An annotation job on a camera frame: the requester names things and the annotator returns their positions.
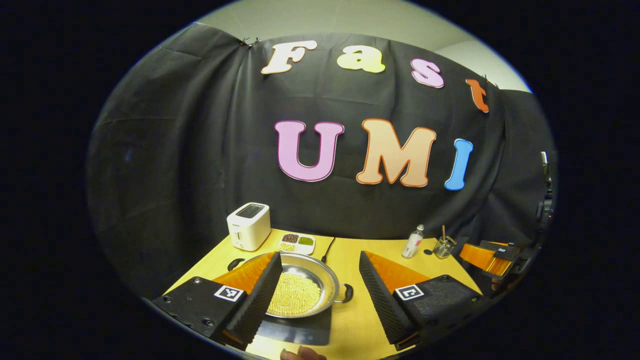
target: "silver pan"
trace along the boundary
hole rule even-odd
[[[247,260],[246,262],[253,261],[263,255],[258,255],[254,258]],[[227,270],[232,270],[238,263],[244,259],[236,259],[229,264]],[[322,261],[317,260],[311,256],[295,254],[290,252],[281,252],[280,260],[282,262],[282,272],[292,272],[302,277],[306,277],[313,281],[318,288],[320,288],[320,300],[308,311],[294,315],[283,316],[272,314],[267,311],[267,315],[277,318],[304,318],[312,316],[327,310],[334,302],[345,303],[353,298],[353,287],[349,284],[340,284],[335,273],[329,266],[326,266]],[[344,299],[336,300],[338,297],[339,286],[343,285],[346,288]]]

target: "pan handle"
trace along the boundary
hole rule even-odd
[[[344,287],[347,288],[347,291],[345,291],[344,293],[344,300],[334,300],[333,302],[345,303],[345,302],[351,301],[351,299],[353,299],[353,287],[349,284],[340,284],[340,285],[344,285]]]
[[[227,266],[227,271],[233,270],[236,266],[238,266],[238,264],[240,264],[243,261],[244,261],[244,259],[235,259],[235,260],[231,261],[229,263],[229,265]]]

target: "letter m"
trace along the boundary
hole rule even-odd
[[[429,183],[427,167],[431,144],[436,133],[426,127],[416,127],[404,146],[396,135],[393,125],[382,119],[366,119],[362,128],[369,134],[369,146],[364,169],[356,176],[361,184],[379,184],[382,182],[380,162],[385,167],[387,181],[393,184],[404,168],[406,173],[400,178],[405,186],[421,188]]]

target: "black backdrop cloth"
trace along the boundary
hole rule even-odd
[[[304,40],[317,48],[289,72],[260,73],[273,45]],[[386,69],[339,67],[349,45],[379,49]],[[444,87],[418,84],[414,58],[437,64]],[[476,108],[466,79],[486,90],[489,113]],[[371,118],[391,121],[401,144],[416,127],[436,132],[428,185],[389,184],[386,176],[376,185],[356,181],[367,154],[362,121]],[[283,120],[306,123],[299,152],[306,165],[317,162],[314,125],[344,125],[326,179],[307,183],[280,169],[274,125]],[[457,138],[474,150],[464,188],[449,191]],[[541,151],[556,148],[532,94],[500,90],[430,51],[343,33],[248,46],[194,23],[149,52],[113,90],[93,130],[87,191],[107,257],[132,290],[153,298],[228,234],[227,215],[247,202],[271,206],[272,226],[290,231],[396,239],[417,224],[434,237],[445,224],[462,243],[527,246],[545,193]]]

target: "yellow beans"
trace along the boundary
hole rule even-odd
[[[295,251],[295,250],[296,250],[296,246],[295,246],[295,245],[293,245],[293,244],[285,244],[285,243],[281,243],[278,249],[280,249],[281,251],[289,251],[289,252],[292,252],[292,251]]]
[[[300,315],[320,300],[320,288],[311,280],[284,272],[271,298],[268,312],[272,315]]]

